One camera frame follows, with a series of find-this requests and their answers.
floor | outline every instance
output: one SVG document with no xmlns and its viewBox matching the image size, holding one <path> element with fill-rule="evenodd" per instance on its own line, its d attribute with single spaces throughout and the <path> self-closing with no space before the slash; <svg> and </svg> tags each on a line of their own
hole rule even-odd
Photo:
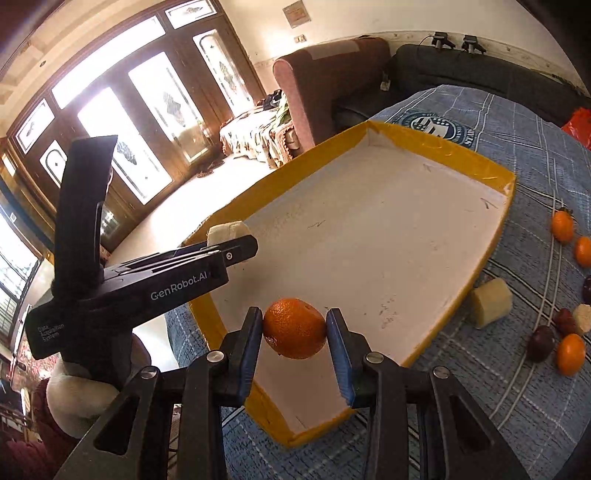
<svg viewBox="0 0 591 480">
<path fill-rule="evenodd" d="M 271 172 L 246 157 L 226 159 L 212 175 L 193 177 L 168 197 L 112 253 L 110 265 L 178 247 L 212 213 Z M 164 316 L 134 329 L 161 371 L 178 368 L 168 342 Z"/>
</svg>

sponge block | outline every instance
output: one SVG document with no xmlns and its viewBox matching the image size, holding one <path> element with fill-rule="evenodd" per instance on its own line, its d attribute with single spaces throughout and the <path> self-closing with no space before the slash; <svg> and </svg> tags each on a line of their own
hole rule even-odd
<svg viewBox="0 0 591 480">
<path fill-rule="evenodd" d="M 207 232 L 207 246 L 219 245 L 228 240 L 234 240 L 245 235 L 250 235 L 251 231 L 244 222 L 230 222 L 221 225 L 214 225 Z"/>
<path fill-rule="evenodd" d="M 472 290 L 471 299 L 472 322 L 479 329 L 506 316 L 513 307 L 513 294 L 502 278 Z"/>
</svg>

window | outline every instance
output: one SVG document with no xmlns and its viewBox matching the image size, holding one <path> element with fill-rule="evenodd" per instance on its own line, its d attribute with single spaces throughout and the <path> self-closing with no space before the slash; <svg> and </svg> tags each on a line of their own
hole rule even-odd
<svg viewBox="0 0 591 480">
<path fill-rule="evenodd" d="M 22 243 L 3 215 L 0 215 L 0 283 L 19 297 L 37 257 Z"/>
<path fill-rule="evenodd" d="M 17 133 L 17 141 L 23 152 L 29 151 L 54 118 L 47 101 L 41 100 Z"/>
<path fill-rule="evenodd" d="M 195 0 L 166 10 L 166 16 L 173 28 L 180 28 L 216 12 L 207 0 Z"/>
<path fill-rule="evenodd" d="M 91 137 L 119 136 L 113 167 L 142 204 L 148 203 L 172 181 L 113 90 L 107 88 L 96 95 L 78 118 Z"/>
<path fill-rule="evenodd" d="M 8 158 L 8 155 L 6 155 L 5 153 L 2 154 L 2 163 L 4 163 L 4 166 L 8 170 L 10 176 L 14 177 L 14 174 L 17 172 L 17 168 L 14 165 L 14 163 L 12 163 L 10 158 Z"/>
<path fill-rule="evenodd" d="M 103 212 L 100 217 L 100 235 L 109 238 L 118 227 L 119 222 L 115 219 L 115 214 L 106 205 L 103 205 Z"/>
<path fill-rule="evenodd" d="M 207 153 L 212 144 L 203 117 L 164 52 L 129 72 L 131 81 L 168 137 L 188 161 Z"/>
<path fill-rule="evenodd" d="M 0 215 L 0 334 L 8 336 L 37 257 Z"/>
<path fill-rule="evenodd" d="M 252 97 L 230 55 L 228 55 L 217 30 L 197 35 L 193 37 L 193 41 L 216 79 L 234 116 L 251 109 L 254 106 Z"/>
<path fill-rule="evenodd" d="M 49 145 L 49 148 L 45 150 L 45 153 L 39 159 L 41 165 L 51 179 L 56 182 L 57 186 L 61 185 L 61 178 L 64 174 L 64 168 L 66 168 L 66 160 L 66 154 L 61 149 L 57 140 L 54 140 Z"/>
<path fill-rule="evenodd" d="M 60 108 L 64 108 L 101 74 L 130 53 L 164 35 L 156 17 L 151 17 L 117 35 L 72 68 L 51 92 Z"/>
</svg>

tangerine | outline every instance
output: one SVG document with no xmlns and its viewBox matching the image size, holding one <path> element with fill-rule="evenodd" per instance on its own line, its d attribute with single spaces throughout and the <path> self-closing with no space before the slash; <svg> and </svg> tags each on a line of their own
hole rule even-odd
<svg viewBox="0 0 591 480">
<path fill-rule="evenodd" d="M 556 352 L 558 370 L 567 377 L 572 377 L 585 362 L 585 342 L 576 333 L 564 337 Z"/>
<path fill-rule="evenodd" d="M 300 299 L 280 299 L 265 312 L 262 332 L 279 355 L 302 360 L 326 343 L 326 322 L 312 305 Z"/>
<path fill-rule="evenodd" d="M 574 236 L 573 217 L 568 210 L 558 210 L 552 217 L 550 230 L 561 244 L 569 243 Z"/>
<path fill-rule="evenodd" d="M 575 242 L 574 258 L 581 267 L 591 267 L 591 238 L 582 236 Z"/>
</svg>

blue gripper pad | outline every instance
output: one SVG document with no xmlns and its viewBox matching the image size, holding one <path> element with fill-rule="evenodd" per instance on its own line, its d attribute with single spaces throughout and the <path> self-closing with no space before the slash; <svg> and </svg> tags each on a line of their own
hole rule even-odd
<svg viewBox="0 0 591 480">
<path fill-rule="evenodd" d="M 258 360 L 258 352 L 261 348 L 262 312 L 257 307 L 250 307 L 246 314 L 241 337 L 246 333 L 245 343 L 241 344 L 240 340 L 242 338 L 236 343 L 235 353 L 237 353 L 236 349 L 238 348 L 242 350 L 239 365 L 232 365 L 232 359 L 235 358 L 235 353 L 232 354 L 232 358 L 230 359 L 230 369 L 234 367 L 238 373 L 238 397 L 241 398 L 242 403 L 250 395 L 252 379 L 255 375 L 256 361 Z"/>
<path fill-rule="evenodd" d="M 347 336 L 350 335 L 345 320 L 339 309 L 331 309 L 326 315 L 326 336 L 329 341 L 330 356 L 335 369 L 336 380 L 339 383 L 341 396 L 347 405 L 352 406 L 355 401 L 355 388 L 353 387 L 353 362 L 345 345 Z"/>
</svg>

